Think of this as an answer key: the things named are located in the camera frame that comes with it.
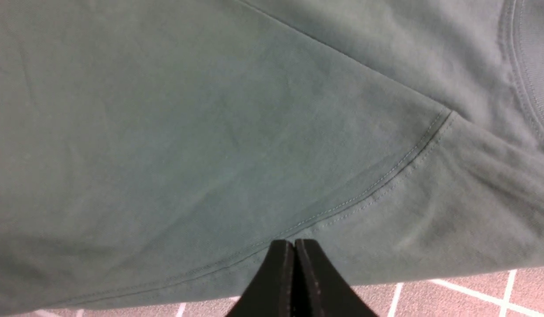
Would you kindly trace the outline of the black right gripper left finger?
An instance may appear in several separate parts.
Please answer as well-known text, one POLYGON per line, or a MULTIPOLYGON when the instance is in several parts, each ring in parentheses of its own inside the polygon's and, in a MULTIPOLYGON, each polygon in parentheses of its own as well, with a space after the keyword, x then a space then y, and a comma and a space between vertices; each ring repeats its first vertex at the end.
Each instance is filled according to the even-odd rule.
POLYGON ((290 317, 294 263, 292 243, 272 241, 258 272, 227 316, 290 317))

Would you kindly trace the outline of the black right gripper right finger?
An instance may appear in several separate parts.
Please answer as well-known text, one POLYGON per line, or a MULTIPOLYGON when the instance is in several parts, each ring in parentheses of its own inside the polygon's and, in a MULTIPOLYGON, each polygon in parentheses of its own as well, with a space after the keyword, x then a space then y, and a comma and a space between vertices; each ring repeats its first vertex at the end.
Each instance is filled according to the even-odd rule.
POLYGON ((295 317, 376 317, 328 259, 319 243, 295 241, 295 317))

